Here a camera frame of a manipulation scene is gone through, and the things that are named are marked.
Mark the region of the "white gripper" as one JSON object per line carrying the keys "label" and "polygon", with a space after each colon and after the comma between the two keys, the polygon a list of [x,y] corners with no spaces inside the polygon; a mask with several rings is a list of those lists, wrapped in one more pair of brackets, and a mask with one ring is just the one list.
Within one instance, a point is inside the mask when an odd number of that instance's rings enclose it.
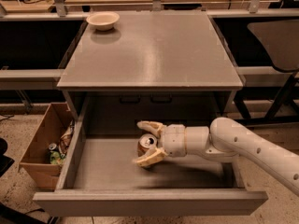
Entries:
{"label": "white gripper", "polygon": [[171,124],[164,128],[161,122],[139,121],[137,127],[160,138],[162,147],[150,148],[143,156],[138,157],[135,163],[140,167],[150,167],[162,161],[167,155],[170,157],[184,157],[185,147],[185,126]]}

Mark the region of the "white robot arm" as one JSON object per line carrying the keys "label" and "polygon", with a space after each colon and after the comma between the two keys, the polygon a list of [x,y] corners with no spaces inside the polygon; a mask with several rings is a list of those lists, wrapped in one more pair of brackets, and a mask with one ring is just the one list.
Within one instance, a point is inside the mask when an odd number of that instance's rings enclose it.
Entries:
{"label": "white robot arm", "polygon": [[139,121],[137,127],[146,132],[138,140],[135,163],[140,167],[166,157],[197,155],[208,161],[231,162],[241,155],[299,195],[299,156],[232,119],[220,117],[209,126],[197,127]]}

